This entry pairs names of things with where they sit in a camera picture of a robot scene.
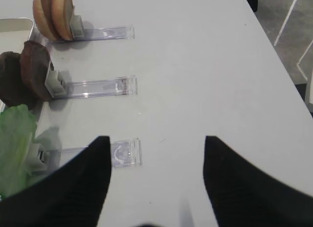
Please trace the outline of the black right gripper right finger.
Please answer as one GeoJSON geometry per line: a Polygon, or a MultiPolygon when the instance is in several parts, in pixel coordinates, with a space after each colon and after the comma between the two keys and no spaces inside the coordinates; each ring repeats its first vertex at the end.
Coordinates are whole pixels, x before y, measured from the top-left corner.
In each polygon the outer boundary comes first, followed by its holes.
{"type": "Polygon", "coordinates": [[[313,198],[207,136],[203,180],[220,227],[311,227],[313,198]]]}

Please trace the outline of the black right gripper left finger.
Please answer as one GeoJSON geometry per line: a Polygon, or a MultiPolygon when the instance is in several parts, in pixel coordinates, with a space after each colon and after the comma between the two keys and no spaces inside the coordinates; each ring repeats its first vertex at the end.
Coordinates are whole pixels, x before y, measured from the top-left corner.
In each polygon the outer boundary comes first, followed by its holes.
{"type": "Polygon", "coordinates": [[[99,136],[39,183],[0,203],[2,227],[95,227],[112,174],[111,144],[99,136]]]}

